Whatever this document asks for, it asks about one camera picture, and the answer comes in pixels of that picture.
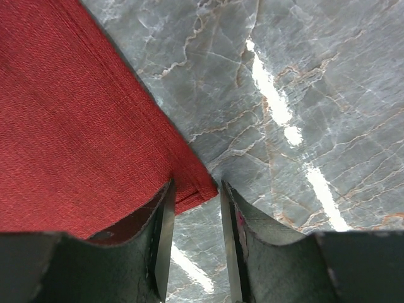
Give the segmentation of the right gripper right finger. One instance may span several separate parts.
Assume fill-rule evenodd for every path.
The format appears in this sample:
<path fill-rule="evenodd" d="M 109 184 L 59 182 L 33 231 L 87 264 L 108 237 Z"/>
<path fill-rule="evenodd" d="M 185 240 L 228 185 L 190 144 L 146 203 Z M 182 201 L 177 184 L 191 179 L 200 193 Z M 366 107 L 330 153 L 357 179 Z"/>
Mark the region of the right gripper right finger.
<path fill-rule="evenodd" d="M 302 234 L 220 189 L 233 302 L 402 302 L 403 232 Z"/>

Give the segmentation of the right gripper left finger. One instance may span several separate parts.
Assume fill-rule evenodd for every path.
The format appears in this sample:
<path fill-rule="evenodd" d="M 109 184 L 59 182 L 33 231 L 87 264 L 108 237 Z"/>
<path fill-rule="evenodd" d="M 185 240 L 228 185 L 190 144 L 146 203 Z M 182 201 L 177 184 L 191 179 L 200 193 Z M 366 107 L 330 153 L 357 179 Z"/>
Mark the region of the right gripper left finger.
<path fill-rule="evenodd" d="M 2 302 L 164 302 L 175 183 L 115 224 L 78 239 L 64 232 L 1 234 Z"/>

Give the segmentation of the dark red cloth napkin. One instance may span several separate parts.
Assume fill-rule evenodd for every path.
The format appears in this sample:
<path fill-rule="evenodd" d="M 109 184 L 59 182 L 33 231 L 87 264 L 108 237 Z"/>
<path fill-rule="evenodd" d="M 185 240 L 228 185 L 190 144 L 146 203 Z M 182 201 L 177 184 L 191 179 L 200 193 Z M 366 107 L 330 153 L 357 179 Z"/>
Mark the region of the dark red cloth napkin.
<path fill-rule="evenodd" d="M 1 2 L 1 230 L 87 238 L 207 169 L 78 1 Z"/>

